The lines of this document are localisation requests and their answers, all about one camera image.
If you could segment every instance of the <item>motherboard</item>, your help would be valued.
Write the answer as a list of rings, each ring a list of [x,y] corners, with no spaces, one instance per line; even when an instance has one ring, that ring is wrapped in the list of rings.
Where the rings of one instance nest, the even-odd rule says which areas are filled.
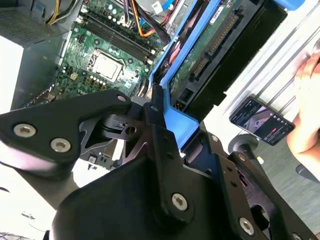
[[[134,17],[125,19],[123,4],[119,0],[83,1],[54,83],[26,107],[106,89],[117,89],[128,97],[141,96],[147,91],[148,76],[163,54],[164,43],[157,33],[141,36]],[[161,14],[153,13],[153,17],[168,21],[174,10],[163,9]],[[144,32],[150,28],[146,23],[141,24]]]

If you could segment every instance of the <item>green circuit board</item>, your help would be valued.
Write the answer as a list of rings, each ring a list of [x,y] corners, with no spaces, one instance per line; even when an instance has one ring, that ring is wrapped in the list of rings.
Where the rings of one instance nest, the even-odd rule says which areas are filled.
[[[134,34],[135,37],[153,47],[156,50],[156,53],[162,50],[163,46],[159,40],[157,34],[153,34],[148,38],[141,37],[134,27],[136,25],[134,17],[130,15],[130,20],[128,23],[125,23],[124,9],[116,1],[112,0],[90,0],[86,5],[89,11],[92,11],[106,19],[109,20],[110,26],[115,26],[121,28],[128,35]],[[150,29],[147,24],[142,26],[142,29],[146,32]]]
[[[92,60],[94,52],[100,57]],[[148,72],[143,62],[75,24],[55,85],[63,98],[106,89],[117,89],[131,97]]]
[[[204,48],[208,46],[208,44],[212,41],[215,33],[219,30],[223,21],[227,18],[232,9],[232,6],[236,1],[232,0],[225,2],[228,3],[226,5],[221,5],[220,7],[218,7],[216,13],[213,14],[211,22],[204,29],[203,33],[190,51],[189,55],[186,57],[181,67],[175,74],[174,78],[169,83],[171,96],[173,96],[176,92],[183,88],[186,82],[188,82],[188,76],[193,73],[195,65],[200,63],[202,60]]]

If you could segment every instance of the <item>yellow wire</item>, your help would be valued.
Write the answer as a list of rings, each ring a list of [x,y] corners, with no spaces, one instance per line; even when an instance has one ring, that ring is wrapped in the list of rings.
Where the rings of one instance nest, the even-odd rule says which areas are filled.
[[[56,20],[59,12],[59,0],[55,0],[55,9],[52,15],[51,20],[48,22],[49,25],[52,25],[54,21]]]

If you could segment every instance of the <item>ram slot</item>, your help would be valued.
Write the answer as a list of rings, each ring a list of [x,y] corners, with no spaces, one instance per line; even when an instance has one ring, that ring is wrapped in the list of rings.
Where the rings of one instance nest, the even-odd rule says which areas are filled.
[[[93,13],[88,13],[87,16],[85,27],[88,31],[142,62],[146,62],[152,56],[151,50],[106,25],[100,17]]]

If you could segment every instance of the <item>vent grille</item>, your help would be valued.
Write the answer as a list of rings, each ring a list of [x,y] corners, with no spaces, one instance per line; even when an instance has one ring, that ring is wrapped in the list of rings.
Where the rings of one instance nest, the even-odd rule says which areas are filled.
[[[24,43],[48,36],[52,31],[16,10],[0,11],[0,31],[9,33]]]

